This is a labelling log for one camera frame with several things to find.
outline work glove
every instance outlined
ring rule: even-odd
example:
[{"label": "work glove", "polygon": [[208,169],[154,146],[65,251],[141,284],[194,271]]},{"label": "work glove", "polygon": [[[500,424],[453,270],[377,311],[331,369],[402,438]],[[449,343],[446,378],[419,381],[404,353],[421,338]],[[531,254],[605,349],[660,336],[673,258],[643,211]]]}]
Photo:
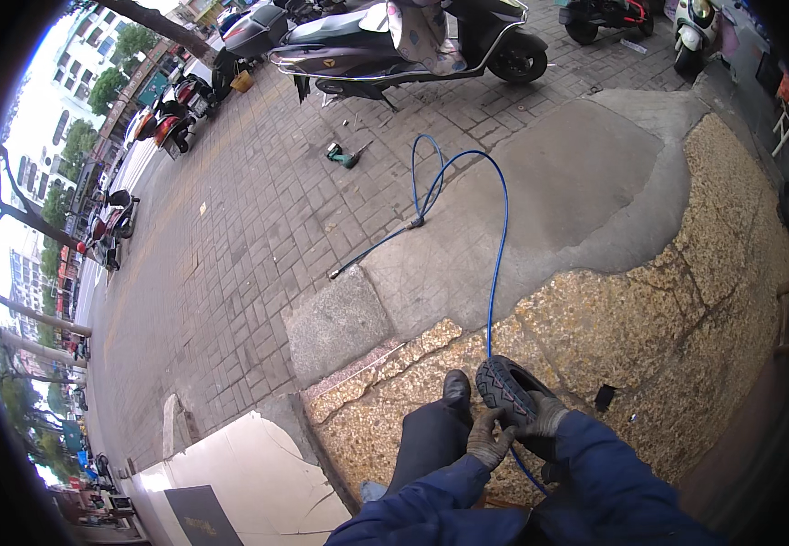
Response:
[{"label": "work glove", "polygon": [[476,457],[491,472],[501,464],[512,441],[516,438],[516,426],[509,426],[495,441],[491,431],[495,428],[495,420],[504,416],[503,408],[486,411],[470,429],[467,436],[467,454]]},{"label": "work glove", "polygon": [[528,396],[534,400],[537,406],[537,418],[521,426],[516,432],[516,438],[519,441],[528,440],[531,438],[555,438],[555,432],[561,421],[570,412],[561,400],[555,395],[545,395],[538,390],[529,390]]}]

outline white scooter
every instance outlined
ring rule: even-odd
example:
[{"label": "white scooter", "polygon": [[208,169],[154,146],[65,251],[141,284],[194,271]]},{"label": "white scooter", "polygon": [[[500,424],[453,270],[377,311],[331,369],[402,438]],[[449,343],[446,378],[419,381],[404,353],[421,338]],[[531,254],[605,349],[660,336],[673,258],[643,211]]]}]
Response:
[{"label": "white scooter", "polygon": [[677,59],[673,69],[688,73],[697,66],[702,51],[710,49],[716,40],[718,18],[721,15],[708,0],[679,0],[674,25],[677,29]]}]

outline blue jacket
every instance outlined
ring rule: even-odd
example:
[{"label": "blue jacket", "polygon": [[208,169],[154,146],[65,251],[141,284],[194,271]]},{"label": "blue jacket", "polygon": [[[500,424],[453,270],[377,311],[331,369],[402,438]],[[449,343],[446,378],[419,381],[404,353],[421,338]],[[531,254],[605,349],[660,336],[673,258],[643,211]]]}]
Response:
[{"label": "blue jacket", "polygon": [[[673,487],[652,475],[634,450],[598,421],[568,413],[559,426],[556,454],[568,466],[570,481],[531,518],[554,544],[724,543],[682,513]],[[331,533],[327,544],[511,544],[525,527],[528,511],[469,509],[489,478],[478,459],[465,455],[397,495],[367,502]]]}]

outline power drill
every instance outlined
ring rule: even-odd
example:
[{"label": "power drill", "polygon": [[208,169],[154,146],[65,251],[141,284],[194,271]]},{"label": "power drill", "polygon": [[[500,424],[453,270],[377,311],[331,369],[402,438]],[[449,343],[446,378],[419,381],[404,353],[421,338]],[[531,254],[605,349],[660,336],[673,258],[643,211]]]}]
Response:
[{"label": "power drill", "polygon": [[357,165],[357,160],[361,158],[361,152],[367,149],[368,146],[373,144],[373,141],[367,142],[364,146],[360,147],[352,155],[344,154],[343,148],[337,144],[336,142],[332,142],[331,146],[328,146],[328,155],[327,158],[331,161],[338,162],[339,164],[343,165],[346,169],[351,169],[355,165]]}]

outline brick pavement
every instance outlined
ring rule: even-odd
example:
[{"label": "brick pavement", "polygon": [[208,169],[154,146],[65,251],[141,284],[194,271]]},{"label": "brick pavement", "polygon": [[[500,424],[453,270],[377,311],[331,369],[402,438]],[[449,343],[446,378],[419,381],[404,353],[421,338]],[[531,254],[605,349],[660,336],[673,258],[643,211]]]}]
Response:
[{"label": "brick pavement", "polygon": [[[271,394],[295,390],[284,317],[341,260],[411,217],[410,147],[418,133],[432,135],[445,154],[490,151],[592,86],[691,85],[673,71],[663,17],[657,34],[641,41],[649,49],[642,55],[618,43],[640,41],[636,29],[601,30],[594,45],[579,46],[551,0],[528,4],[528,28],[549,44],[554,65],[531,85],[490,72],[403,85],[387,91],[401,111],[383,124],[390,112],[374,101],[322,108],[313,88],[300,106],[291,79],[266,66],[253,89],[234,93],[213,123],[199,127],[187,156],[150,175],[137,235],[96,315],[108,325],[91,384],[116,458],[130,457],[137,469],[161,459],[163,401],[172,392],[206,435]],[[355,169],[323,158],[333,140],[354,150],[370,139]],[[426,188],[437,169],[432,152],[419,147]],[[472,161],[456,163],[449,178]]]}]

